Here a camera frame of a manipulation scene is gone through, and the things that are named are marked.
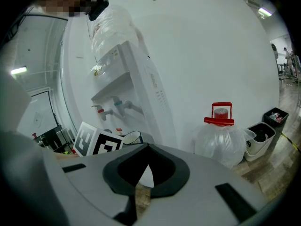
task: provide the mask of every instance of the ceiling light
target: ceiling light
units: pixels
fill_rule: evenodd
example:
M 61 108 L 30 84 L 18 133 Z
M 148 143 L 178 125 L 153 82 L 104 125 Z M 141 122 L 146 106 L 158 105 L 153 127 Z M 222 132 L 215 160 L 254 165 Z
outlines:
M 26 66 L 23 66 L 23 67 L 12 70 L 10 72 L 10 74 L 23 73 L 23 72 L 26 72 L 26 71 L 27 71 Z
M 258 11 L 262 12 L 264 15 L 266 15 L 268 17 L 272 16 L 272 14 L 269 11 L 265 10 L 264 8 L 260 8 Z

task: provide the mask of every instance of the white trash bin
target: white trash bin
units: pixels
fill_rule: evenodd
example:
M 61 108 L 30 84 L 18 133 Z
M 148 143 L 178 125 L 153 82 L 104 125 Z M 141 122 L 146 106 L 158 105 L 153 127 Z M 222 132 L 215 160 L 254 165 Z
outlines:
M 265 154 L 276 132 L 271 126 L 264 122 L 260 122 L 256 125 L 253 125 L 248 129 L 253 131 L 254 133 L 258 131 L 263 131 L 268 136 L 268 139 L 262 142 L 256 141 L 256 137 L 246 142 L 245 159 L 247 161 L 254 161 L 255 159 Z

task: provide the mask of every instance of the trash bin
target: trash bin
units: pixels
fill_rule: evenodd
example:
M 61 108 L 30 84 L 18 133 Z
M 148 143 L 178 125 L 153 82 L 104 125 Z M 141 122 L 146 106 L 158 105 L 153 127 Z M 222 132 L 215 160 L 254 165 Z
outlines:
M 282 121 L 279 123 L 277 121 L 275 121 L 274 119 L 270 118 L 270 116 L 272 114 L 275 114 L 275 113 L 279 113 L 280 114 L 280 117 L 282 117 Z M 280 136 L 281 136 L 281 133 L 283 131 L 283 128 L 285 126 L 285 123 L 286 123 L 286 120 L 289 116 L 289 113 L 285 112 L 285 111 L 282 111 L 278 108 L 274 108 L 272 110 L 269 110 L 268 112 L 266 112 L 265 114 L 263 114 L 263 117 L 262 117 L 262 121 L 267 123 L 268 125 L 270 125 L 272 128 L 275 129 L 276 131 L 276 135 L 274 136 L 274 139 L 273 139 L 273 142 L 272 143 L 277 143 L 277 141 L 279 140 Z
M 246 142 L 245 159 L 247 161 L 254 161 L 265 154 L 276 132 L 264 122 L 253 125 L 248 129 L 254 132 L 256 137 Z

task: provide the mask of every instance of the plastic bag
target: plastic bag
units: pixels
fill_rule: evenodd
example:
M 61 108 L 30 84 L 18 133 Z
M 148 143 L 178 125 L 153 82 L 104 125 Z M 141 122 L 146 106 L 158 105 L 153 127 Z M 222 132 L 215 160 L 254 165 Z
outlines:
M 104 56 L 114 46 L 130 41 L 138 46 L 138 38 L 131 15 L 118 5 L 109 5 L 92 22 L 91 48 L 95 54 Z
M 243 159 L 246 141 L 255 136 L 254 132 L 237 126 L 206 124 L 194 139 L 195 154 L 212 158 L 231 169 Z

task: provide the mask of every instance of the black trash bin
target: black trash bin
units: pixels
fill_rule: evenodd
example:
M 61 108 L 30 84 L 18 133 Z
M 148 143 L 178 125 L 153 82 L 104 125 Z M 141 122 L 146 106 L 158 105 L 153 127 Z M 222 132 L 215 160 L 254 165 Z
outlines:
M 269 116 L 272 115 L 273 113 L 274 114 L 279 113 L 280 117 L 282 117 L 283 120 L 279 123 L 279 122 L 273 120 L 272 118 L 270 118 Z M 262 121 L 267 123 L 268 125 L 270 125 L 276 131 L 276 135 L 274 136 L 271 144 L 276 144 L 277 141 L 279 140 L 288 116 L 289 116 L 289 113 L 282 111 L 276 107 L 274 109 L 269 110 L 265 114 L 263 114 Z

